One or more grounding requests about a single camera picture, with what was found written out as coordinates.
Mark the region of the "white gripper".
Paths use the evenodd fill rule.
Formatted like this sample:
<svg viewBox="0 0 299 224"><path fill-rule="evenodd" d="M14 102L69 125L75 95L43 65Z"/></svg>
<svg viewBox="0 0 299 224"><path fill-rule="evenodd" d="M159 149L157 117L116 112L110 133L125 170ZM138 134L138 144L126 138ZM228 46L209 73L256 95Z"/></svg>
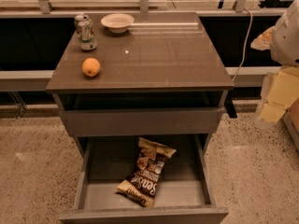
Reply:
<svg viewBox="0 0 299 224"><path fill-rule="evenodd" d="M270 49L273 31L274 26L266 29L251 42L250 47L260 51ZM299 69L292 66L280 69L274 75L274 81L267 95L269 104L263 104L260 119L267 123L277 123L285 114L285 109L288 109L298 98Z"/></svg>

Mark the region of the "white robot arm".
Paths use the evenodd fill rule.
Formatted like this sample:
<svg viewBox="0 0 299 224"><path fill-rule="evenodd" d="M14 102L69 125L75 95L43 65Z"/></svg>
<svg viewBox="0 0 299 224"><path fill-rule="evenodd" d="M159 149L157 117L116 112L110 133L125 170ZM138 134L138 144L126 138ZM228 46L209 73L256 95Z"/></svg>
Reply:
<svg viewBox="0 0 299 224"><path fill-rule="evenodd" d="M263 80L261 101L256 109L255 124L271 127L278 123L299 98L299 0L294 0L276 24L250 46L270 50L271 59L281 65L275 74Z"/></svg>

